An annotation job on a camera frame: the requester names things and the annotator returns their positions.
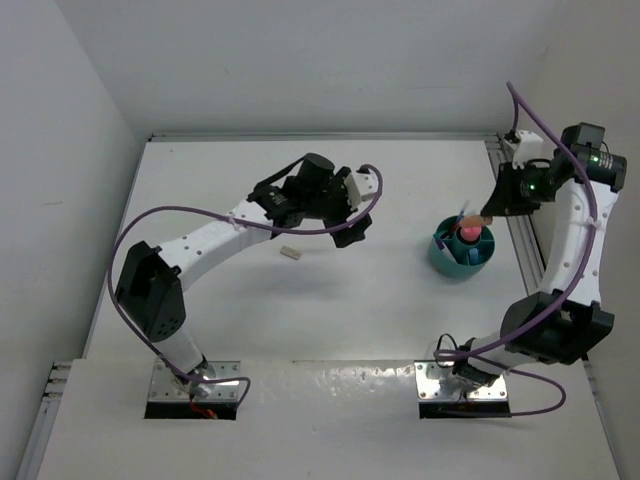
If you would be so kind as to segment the grey eraser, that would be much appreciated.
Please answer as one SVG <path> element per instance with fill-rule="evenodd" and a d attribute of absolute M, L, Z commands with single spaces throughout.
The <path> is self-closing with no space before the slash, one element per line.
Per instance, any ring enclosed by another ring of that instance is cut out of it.
<path fill-rule="evenodd" d="M 302 256 L 302 253 L 299 250 L 287 246 L 281 247 L 280 254 L 293 260 L 299 260 Z"/>

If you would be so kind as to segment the green capped white marker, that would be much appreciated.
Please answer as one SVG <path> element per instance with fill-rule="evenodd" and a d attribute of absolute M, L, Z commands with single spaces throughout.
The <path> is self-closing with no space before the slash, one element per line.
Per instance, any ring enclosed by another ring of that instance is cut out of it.
<path fill-rule="evenodd" d="M 447 246 L 444 247 L 443 249 L 443 253 L 452 261 L 455 263 L 460 264 L 460 260 L 459 258 L 451 251 L 451 249 Z"/>

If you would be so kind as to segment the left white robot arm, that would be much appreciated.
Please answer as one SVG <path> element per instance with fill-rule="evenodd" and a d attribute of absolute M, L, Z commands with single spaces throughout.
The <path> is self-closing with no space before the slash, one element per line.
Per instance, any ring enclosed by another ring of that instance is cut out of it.
<path fill-rule="evenodd" d="M 120 274 L 108 276 L 111 300 L 180 384 L 213 384 L 207 359 L 185 327 L 185 292 L 250 247 L 283 234 L 306 235 L 305 220 L 321 222 L 317 234 L 329 235 L 338 248 L 364 240 L 382 188 L 382 175 L 371 165 L 336 168 L 307 153 L 256 183 L 227 213 L 207 212 L 204 226 L 157 246 L 131 246 Z"/>

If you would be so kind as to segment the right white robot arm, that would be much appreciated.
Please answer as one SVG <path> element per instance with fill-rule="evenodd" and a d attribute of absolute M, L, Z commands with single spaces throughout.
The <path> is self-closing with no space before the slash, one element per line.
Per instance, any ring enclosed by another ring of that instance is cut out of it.
<path fill-rule="evenodd" d="M 553 240 L 538 290 L 507 309 L 498 331 L 460 347 L 452 373 L 461 381 L 490 386 L 521 365 L 571 365 L 612 331 L 614 316 L 601 306 L 600 264 L 627 160 L 601 149 L 604 134 L 589 123 L 569 126 L 551 160 L 538 158 L 537 134 L 506 136 L 512 159 L 501 164 L 481 216 L 527 216 L 553 203 Z"/>

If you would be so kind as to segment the blue highlighter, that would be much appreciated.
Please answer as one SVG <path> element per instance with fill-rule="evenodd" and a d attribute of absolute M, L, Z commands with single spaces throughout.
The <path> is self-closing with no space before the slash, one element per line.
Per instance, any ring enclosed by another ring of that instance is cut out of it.
<path fill-rule="evenodd" d="M 468 251 L 468 259 L 470 265 L 477 265 L 479 263 L 479 251 L 476 248 Z"/>

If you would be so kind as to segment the blue ink refill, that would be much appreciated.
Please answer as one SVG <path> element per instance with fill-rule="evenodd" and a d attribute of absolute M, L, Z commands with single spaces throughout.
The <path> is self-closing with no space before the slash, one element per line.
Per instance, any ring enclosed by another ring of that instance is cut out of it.
<path fill-rule="evenodd" d="M 462 205 L 462 207 L 460 208 L 460 210 L 459 210 L 459 212 L 458 212 L 458 214 L 456 216 L 456 220 L 455 220 L 456 224 L 459 223 L 460 220 L 464 217 L 465 211 L 469 207 L 469 204 L 470 204 L 470 200 L 467 199 L 464 202 L 464 204 Z"/>

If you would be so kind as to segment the orange highlighter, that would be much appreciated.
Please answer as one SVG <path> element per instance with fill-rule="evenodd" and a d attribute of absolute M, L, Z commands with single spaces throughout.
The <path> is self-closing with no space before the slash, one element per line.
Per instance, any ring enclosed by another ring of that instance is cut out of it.
<path fill-rule="evenodd" d="M 483 217 L 481 215 L 470 215 L 470 216 L 463 217 L 460 220 L 459 225 L 462 228 L 476 228 L 476 227 L 489 226 L 492 223 L 493 223 L 492 217 Z"/>

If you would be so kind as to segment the pink highlighter marker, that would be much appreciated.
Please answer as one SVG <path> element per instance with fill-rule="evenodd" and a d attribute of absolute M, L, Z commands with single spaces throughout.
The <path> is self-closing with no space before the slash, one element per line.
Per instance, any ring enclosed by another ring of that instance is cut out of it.
<path fill-rule="evenodd" d="M 481 238 L 481 234 L 482 234 L 481 226 L 462 227 L 459 230 L 459 236 L 461 240 L 468 244 L 476 243 Z"/>

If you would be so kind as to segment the purple capped white marker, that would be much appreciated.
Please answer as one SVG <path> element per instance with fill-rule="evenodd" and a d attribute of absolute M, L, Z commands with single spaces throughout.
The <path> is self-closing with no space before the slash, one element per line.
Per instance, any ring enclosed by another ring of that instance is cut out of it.
<path fill-rule="evenodd" d="M 437 247 L 439 248 L 441 254 L 446 257 L 450 262 L 452 262 L 444 253 L 443 253 L 443 249 L 446 246 L 445 243 L 443 242 L 443 240 L 440 237 L 436 237 L 435 238 L 435 243 L 437 245 Z"/>

